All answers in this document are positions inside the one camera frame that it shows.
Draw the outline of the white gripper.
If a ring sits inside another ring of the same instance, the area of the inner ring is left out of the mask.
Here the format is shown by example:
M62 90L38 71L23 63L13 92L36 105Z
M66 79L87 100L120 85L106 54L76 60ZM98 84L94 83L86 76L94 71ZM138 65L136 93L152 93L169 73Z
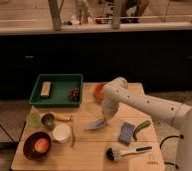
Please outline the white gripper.
M119 103L105 99L102 102L103 125L106 126L111 118L118 112Z

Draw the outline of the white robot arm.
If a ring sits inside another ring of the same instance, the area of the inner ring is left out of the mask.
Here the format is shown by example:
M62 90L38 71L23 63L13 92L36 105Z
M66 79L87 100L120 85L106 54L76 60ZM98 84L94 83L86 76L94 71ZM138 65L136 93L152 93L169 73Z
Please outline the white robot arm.
M183 138L178 142L175 171L192 171L192 106L128 89L128 82L118 77L103 87L102 114L106 122L118 112L119 104L129 105L177 128Z

